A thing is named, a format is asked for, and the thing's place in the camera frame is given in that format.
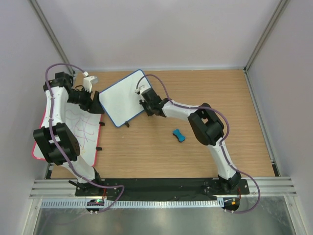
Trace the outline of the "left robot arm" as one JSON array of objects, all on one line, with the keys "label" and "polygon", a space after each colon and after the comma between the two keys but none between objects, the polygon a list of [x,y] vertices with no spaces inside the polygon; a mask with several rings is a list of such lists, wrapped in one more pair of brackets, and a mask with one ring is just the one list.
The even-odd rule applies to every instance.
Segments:
[{"label": "left robot arm", "polygon": [[54,79],[47,80],[43,86],[46,95],[46,110],[43,123],[33,131],[34,140],[43,158],[48,163],[60,165],[76,178],[76,195],[98,196],[103,192],[99,173],[81,156],[78,139],[66,124],[66,105],[73,104],[92,115],[103,115],[99,92],[92,92],[96,78],[85,75],[85,85],[73,87],[74,77],[58,72]]}]

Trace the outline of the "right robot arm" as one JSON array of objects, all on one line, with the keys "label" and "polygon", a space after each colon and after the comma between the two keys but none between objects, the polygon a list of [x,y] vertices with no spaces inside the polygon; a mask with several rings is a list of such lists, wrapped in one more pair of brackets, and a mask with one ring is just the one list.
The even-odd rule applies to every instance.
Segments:
[{"label": "right robot arm", "polygon": [[177,118],[190,124],[196,139],[207,146],[218,169],[221,190],[231,194],[238,188],[241,174],[235,169],[225,145],[224,124],[210,105],[187,106],[168,98],[161,99],[154,89],[141,86],[136,89],[139,104],[148,116]]}]

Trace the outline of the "blue whiteboard eraser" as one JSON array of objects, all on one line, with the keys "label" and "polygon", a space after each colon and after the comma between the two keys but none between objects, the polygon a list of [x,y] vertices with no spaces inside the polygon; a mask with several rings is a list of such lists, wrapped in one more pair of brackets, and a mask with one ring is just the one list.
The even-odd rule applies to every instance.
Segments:
[{"label": "blue whiteboard eraser", "polygon": [[177,138],[178,142],[185,141],[185,136],[180,132],[179,129],[174,130],[172,134]]}]

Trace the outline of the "blue framed whiteboard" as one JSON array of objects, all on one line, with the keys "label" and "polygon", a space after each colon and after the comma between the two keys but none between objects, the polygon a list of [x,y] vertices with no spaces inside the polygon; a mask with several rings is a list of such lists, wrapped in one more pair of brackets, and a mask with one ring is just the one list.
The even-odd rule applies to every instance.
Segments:
[{"label": "blue framed whiteboard", "polygon": [[100,103],[115,127],[121,127],[144,111],[140,95],[135,91],[137,84],[151,87],[142,70],[136,70],[99,94]]}]

